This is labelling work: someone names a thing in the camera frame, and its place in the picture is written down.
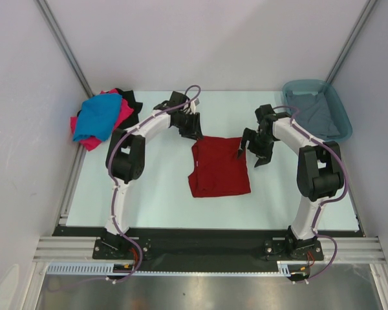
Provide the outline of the blue t shirt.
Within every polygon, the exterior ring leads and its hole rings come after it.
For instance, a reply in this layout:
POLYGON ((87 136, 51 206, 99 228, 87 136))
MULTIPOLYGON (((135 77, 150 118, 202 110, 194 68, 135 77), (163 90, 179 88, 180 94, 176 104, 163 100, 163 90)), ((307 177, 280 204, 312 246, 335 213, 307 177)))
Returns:
POLYGON ((95 137, 105 141, 111 135, 120 113, 122 97, 119 94, 100 94, 84 101, 77 117, 73 141, 95 137))

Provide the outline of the red t shirt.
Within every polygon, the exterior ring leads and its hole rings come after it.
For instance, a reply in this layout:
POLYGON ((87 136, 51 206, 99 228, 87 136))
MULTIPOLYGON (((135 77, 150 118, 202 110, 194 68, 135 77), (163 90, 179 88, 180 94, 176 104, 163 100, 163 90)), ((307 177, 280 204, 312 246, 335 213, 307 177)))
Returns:
POLYGON ((237 155, 241 138, 205 136, 192 146, 194 169, 188 176, 194 198, 251 193, 246 156, 237 155))

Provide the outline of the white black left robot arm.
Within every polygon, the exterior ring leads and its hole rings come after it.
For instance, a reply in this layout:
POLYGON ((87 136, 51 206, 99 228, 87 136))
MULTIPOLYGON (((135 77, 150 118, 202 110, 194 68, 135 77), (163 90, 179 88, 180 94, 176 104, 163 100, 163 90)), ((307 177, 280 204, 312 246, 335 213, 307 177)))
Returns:
POLYGON ((135 181, 141 177, 146 159, 146 146, 159 133, 175 127, 183 138, 203 138, 200 127, 200 88, 188 97, 188 93, 173 91, 168 100, 156 105, 144 120, 126 129, 116 129, 110 140, 106 167, 113 182, 110 214, 105 224, 106 232, 101 237, 107 250, 116 258, 123 258, 130 248, 137 248, 125 233, 129 224, 125 219, 125 199, 135 181))

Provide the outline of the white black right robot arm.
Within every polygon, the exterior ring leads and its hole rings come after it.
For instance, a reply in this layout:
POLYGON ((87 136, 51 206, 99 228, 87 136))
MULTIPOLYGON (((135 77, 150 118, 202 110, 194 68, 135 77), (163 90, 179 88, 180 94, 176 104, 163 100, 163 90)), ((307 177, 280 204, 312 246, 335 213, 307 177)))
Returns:
POLYGON ((340 146, 335 141, 318 140, 297 124, 295 116, 279 112, 270 104, 255 110, 258 128, 244 129, 237 154, 249 150, 257 158, 256 167, 271 162, 274 144, 282 141, 297 155, 297 187, 301 200, 296 217, 288 227, 285 240, 276 249, 266 245, 268 259, 305 259, 316 249, 318 223, 328 203, 342 200, 336 193, 348 191, 347 172, 341 160, 340 146))

